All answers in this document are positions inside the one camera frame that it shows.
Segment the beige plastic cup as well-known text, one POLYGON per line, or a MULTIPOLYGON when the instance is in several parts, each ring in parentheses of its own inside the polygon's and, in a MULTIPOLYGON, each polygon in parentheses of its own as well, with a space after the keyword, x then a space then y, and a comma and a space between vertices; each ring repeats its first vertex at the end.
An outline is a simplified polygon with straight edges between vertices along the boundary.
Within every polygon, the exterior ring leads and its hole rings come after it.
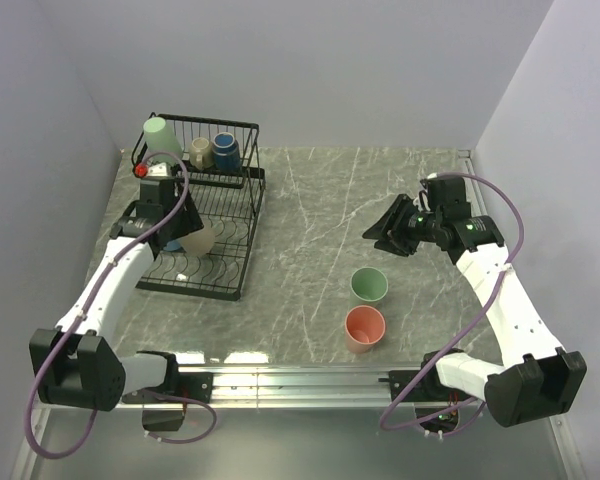
POLYGON ((207 255, 213 248, 216 240, 215 231, 209 225, 198 232, 179 238, 182 249, 189 255, 201 257, 207 255))

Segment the blue plastic cup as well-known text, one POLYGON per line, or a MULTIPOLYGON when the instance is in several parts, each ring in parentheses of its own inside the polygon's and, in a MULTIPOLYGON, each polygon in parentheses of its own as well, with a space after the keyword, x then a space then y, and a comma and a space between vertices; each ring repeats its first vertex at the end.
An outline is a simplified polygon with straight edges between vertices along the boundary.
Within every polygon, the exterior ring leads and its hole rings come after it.
POLYGON ((178 240, 171 240, 163 247, 163 251, 166 252, 177 252, 181 249, 182 246, 178 240))

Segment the large green plastic cup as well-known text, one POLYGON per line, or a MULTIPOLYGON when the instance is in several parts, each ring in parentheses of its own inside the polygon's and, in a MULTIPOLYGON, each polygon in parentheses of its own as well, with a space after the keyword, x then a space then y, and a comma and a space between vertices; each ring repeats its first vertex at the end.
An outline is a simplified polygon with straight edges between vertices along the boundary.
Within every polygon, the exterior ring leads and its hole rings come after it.
POLYGON ((350 307, 375 306, 387 295, 389 283, 386 275, 373 267, 356 270, 350 280, 350 307))

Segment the olive ceramic mug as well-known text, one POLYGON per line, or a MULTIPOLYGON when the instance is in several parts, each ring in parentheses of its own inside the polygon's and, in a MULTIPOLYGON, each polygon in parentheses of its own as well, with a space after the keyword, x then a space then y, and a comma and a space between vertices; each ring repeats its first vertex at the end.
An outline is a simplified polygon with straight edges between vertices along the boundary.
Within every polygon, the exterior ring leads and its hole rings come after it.
POLYGON ((205 137, 194 138, 189 145, 189 162, 199 171, 214 166, 211 142, 205 137))

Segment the dark blue glazed mug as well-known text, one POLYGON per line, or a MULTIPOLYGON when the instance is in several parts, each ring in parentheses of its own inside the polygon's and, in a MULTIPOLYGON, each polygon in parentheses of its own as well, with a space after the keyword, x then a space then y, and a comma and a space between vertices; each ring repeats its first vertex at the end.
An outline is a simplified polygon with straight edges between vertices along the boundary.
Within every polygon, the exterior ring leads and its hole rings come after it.
POLYGON ((223 172, 236 172, 241 166, 239 144, 230 132, 216 134, 211 142, 216 167, 223 172))

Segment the pink plastic cup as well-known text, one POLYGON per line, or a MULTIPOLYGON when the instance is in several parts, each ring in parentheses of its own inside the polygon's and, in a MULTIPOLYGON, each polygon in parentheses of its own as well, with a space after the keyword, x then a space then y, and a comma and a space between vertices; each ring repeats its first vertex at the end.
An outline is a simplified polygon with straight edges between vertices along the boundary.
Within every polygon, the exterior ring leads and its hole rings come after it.
POLYGON ((371 350, 385 335, 386 321, 375 307, 360 305, 352 308, 344 323, 345 345, 354 354, 371 350))

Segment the small green plastic cup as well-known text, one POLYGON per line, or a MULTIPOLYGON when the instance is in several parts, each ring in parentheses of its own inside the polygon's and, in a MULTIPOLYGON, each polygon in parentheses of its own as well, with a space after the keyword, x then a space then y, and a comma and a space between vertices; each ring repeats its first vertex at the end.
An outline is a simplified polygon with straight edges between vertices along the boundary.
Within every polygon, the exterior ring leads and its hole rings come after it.
POLYGON ((174 157, 183 158, 182 145, 173 128, 164 118, 154 116, 147 119, 143 124, 143 133, 149 152, 151 154, 159 152, 159 155, 150 159, 152 163, 167 163, 174 166, 177 164, 174 157))

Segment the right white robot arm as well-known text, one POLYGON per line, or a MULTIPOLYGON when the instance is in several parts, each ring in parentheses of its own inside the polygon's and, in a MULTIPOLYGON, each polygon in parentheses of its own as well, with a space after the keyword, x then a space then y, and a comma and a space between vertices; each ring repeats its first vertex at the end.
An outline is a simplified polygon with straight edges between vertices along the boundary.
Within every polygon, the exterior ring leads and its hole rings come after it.
POLYGON ((380 417, 385 431, 397 427, 390 415, 420 384, 425 395, 442 399, 452 390, 479 402, 502 427, 567 413, 587 372, 578 351, 568 352, 535 309, 512 265, 524 242, 507 247, 494 220, 476 216, 467 198, 467 173, 434 173, 421 179, 418 199, 398 196, 363 236, 376 249, 400 257, 422 243, 449 256, 478 298, 476 317, 425 361, 380 417), (457 344, 487 319, 498 342, 498 364, 471 357, 457 344))

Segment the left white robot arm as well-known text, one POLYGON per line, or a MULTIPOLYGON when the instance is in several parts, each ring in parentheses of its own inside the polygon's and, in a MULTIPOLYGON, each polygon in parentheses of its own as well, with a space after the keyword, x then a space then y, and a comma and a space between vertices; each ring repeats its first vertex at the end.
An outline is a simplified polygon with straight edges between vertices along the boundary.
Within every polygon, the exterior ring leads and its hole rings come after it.
POLYGON ((169 402, 182 379, 172 354, 142 351, 119 357, 109 344, 141 277, 164 246, 201 230, 188 184, 149 176, 113 225, 105 254, 74 306, 52 329, 38 329, 29 342, 35 374, 30 399, 108 412, 121 398, 146 389, 169 402))

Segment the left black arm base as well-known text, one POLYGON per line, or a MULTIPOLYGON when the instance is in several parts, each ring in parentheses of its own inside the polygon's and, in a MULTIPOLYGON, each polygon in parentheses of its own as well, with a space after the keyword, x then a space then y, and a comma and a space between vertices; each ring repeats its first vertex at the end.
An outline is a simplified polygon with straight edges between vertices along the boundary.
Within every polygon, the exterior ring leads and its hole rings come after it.
POLYGON ((211 372, 180 373, 174 395, 209 403, 212 397, 214 374, 211 372))

